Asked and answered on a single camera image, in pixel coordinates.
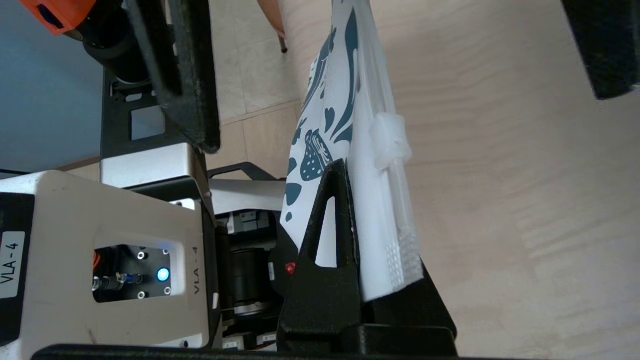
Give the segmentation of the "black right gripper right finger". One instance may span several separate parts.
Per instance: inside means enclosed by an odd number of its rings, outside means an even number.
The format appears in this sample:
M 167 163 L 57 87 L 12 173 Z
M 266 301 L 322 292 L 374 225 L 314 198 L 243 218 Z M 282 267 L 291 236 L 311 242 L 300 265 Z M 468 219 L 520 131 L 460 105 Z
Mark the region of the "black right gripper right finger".
M 367 321 L 373 324 L 445 328 L 457 339 L 457 326 L 425 264 L 423 278 L 400 291 L 367 303 Z

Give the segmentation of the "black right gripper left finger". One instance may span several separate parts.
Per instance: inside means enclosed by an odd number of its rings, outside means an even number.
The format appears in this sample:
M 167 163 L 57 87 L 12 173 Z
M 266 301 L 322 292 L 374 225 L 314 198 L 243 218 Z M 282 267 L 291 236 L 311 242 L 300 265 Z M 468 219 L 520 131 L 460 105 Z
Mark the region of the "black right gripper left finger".
M 334 199 L 336 267 L 317 265 L 323 221 Z M 361 256 L 354 201 L 345 161 L 322 176 L 295 272 L 279 314 L 279 353 L 327 354 L 341 350 L 345 330 L 362 322 Z

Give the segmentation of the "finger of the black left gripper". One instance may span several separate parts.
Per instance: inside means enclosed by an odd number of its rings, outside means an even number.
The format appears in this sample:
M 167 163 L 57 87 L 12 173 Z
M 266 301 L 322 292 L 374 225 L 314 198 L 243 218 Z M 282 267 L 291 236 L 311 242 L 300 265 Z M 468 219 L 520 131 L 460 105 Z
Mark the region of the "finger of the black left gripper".
M 595 98 L 639 89 L 640 2 L 563 0 L 562 6 Z
M 160 109 L 193 146 L 221 147 L 207 0 L 128 0 L 128 17 Z

